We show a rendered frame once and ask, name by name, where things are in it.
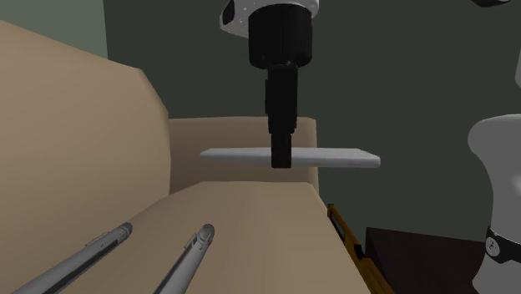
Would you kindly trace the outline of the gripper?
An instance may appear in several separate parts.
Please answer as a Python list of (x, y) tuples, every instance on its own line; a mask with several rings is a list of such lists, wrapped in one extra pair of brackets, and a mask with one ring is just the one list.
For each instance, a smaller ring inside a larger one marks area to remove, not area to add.
[[(249, 61), (256, 68), (288, 64), (306, 66), (312, 59), (311, 12), (291, 3), (259, 8), (248, 18)], [(266, 102), (271, 135), (271, 167), (291, 168), (291, 136), (296, 129), (296, 105)]]

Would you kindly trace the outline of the white tablet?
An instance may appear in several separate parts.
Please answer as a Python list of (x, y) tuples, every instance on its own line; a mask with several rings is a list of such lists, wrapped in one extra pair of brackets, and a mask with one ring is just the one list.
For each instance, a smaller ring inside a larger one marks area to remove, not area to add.
[[(270, 147), (213, 148), (201, 158), (243, 164), (271, 165)], [(327, 168), (377, 168), (379, 156), (353, 148), (292, 147), (291, 165)]]

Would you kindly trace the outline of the yellow long bar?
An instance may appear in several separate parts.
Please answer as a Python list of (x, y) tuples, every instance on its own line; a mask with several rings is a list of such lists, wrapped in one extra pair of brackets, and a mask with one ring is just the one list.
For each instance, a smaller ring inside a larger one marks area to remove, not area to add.
[(359, 240), (333, 204), (326, 206), (327, 217), (334, 226), (343, 245), (352, 258), (371, 294), (396, 294), (370, 257), (367, 257)]

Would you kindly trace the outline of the beige sofa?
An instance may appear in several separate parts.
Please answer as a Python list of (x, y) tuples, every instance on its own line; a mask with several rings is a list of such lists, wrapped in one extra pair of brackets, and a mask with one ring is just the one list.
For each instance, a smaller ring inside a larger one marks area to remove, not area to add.
[(205, 224), (186, 294), (371, 294), (314, 169), (199, 157), (268, 141), (262, 117), (170, 119), (141, 70), (0, 21), (0, 294), (124, 222), (63, 294), (153, 294)]

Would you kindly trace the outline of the grey pen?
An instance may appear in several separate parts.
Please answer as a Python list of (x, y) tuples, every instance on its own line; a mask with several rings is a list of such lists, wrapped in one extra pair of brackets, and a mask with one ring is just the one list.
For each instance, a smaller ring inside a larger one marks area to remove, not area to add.
[(125, 222), (111, 231), (104, 232), (87, 243), (83, 249), (19, 287), (11, 294), (59, 294), (118, 245), (126, 241), (132, 230), (133, 225)]
[(185, 294), (214, 236), (215, 228), (211, 224), (195, 232), (153, 294)]

